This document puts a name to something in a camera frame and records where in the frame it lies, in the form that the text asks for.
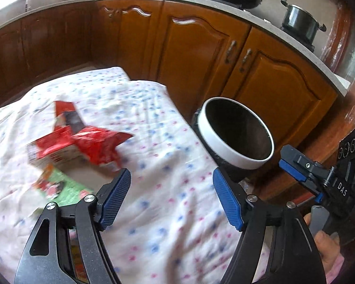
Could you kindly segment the right hand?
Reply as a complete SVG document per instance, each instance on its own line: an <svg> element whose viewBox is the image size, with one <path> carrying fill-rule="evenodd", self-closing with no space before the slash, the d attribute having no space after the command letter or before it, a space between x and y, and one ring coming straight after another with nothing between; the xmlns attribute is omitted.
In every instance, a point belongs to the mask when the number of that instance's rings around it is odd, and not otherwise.
<svg viewBox="0 0 355 284"><path fill-rule="evenodd" d="M316 233L314 241L321 256L326 283L332 283L339 275L344 263L339 237L332 238L320 230Z"/></svg>

